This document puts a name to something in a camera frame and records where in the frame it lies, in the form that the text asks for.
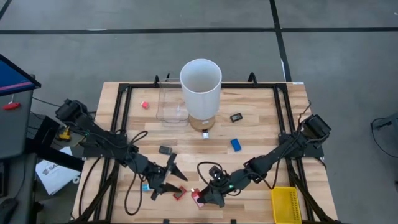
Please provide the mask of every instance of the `wooden base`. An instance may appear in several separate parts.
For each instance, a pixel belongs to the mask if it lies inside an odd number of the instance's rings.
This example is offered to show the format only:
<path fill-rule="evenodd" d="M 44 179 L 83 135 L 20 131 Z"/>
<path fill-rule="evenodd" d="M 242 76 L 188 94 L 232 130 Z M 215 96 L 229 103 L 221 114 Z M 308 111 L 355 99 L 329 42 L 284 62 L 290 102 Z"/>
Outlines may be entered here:
<path fill-rule="evenodd" d="M 189 116 L 188 120 L 193 129 L 202 132 L 203 130 L 209 130 L 211 127 L 213 127 L 213 125 L 216 123 L 216 116 L 214 115 L 214 117 L 204 121 Z"/>

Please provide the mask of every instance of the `small red cube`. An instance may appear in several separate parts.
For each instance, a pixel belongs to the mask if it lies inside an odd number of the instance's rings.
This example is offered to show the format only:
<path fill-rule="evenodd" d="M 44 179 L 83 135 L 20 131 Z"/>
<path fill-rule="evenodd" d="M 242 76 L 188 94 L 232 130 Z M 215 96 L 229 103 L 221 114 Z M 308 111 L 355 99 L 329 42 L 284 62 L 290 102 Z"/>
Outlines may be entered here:
<path fill-rule="evenodd" d="M 148 108 L 149 108 L 149 103 L 143 101 L 143 102 L 141 103 L 141 106 L 142 106 L 144 109 L 148 109 Z"/>

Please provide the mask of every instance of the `red object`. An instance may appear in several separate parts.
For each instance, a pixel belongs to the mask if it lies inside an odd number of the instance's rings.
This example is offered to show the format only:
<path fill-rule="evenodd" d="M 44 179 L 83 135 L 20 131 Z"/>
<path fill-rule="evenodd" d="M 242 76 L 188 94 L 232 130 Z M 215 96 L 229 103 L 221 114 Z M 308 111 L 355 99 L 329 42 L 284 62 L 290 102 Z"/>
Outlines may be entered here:
<path fill-rule="evenodd" d="M 193 201 L 198 205 L 198 208 L 202 208 L 205 204 L 204 203 L 198 203 L 198 198 L 200 196 L 200 191 L 199 189 L 195 189 L 191 193 L 191 197 Z"/>
<path fill-rule="evenodd" d="M 18 108 L 20 105 L 21 105 L 20 103 L 9 103 L 7 105 L 4 105 L 2 108 L 4 110 L 13 110 Z"/>
<path fill-rule="evenodd" d="M 185 190 L 185 188 L 184 187 L 180 187 L 180 189 L 181 189 L 181 193 L 175 193 L 175 194 L 173 194 L 173 197 L 176 199 L 176 200 L 180 200 L 181 198 L 182 198 L 182 196 L 187 192 L 187 190 Z"/>
<path fill-rule="evenodd" d="M 143 101 L 143 102 L 141 103 L 141 106 L 142 106 L 144 109 L 148 109 L 148 108 L 149 108 L 149 103 Z"/>

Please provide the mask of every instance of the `red handle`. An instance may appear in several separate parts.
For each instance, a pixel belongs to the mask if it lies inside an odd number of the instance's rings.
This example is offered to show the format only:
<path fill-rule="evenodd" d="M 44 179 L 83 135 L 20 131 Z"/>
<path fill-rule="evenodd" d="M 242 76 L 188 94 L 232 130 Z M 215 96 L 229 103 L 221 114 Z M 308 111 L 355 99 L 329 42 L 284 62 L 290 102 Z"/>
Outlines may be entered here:
<path fill-rule="evenodd" d="M 10 104 L 4 105 L 2 108 L 4 110 L 13 110 L 15 108 L 18 108 L 20 105 L 21 105 L 20 103 L 10 103 Z"/>

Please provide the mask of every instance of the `blue eraser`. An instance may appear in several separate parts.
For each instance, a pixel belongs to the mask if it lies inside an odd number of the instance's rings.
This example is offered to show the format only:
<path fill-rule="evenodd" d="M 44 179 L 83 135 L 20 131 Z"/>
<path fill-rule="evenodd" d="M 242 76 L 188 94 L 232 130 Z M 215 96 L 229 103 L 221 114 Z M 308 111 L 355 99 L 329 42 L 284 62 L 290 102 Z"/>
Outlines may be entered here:
<path fill-rule="evenodd" d="M 143 184 L 142 185 L 142 190 L 143 191 L 149 191 L 150 190 L 149 185 L 148 184 Z"/>
<path fill-rule="evenodd" d="M 238 151 L 240 151 L 242 149 L 242 147 L 239 144 L 239 141 L 237 139 L 231 140 L 231 144 L 232 144 L 232 147 L 234 147 L 234 151 L 235 152 L 238 152 Z"/>

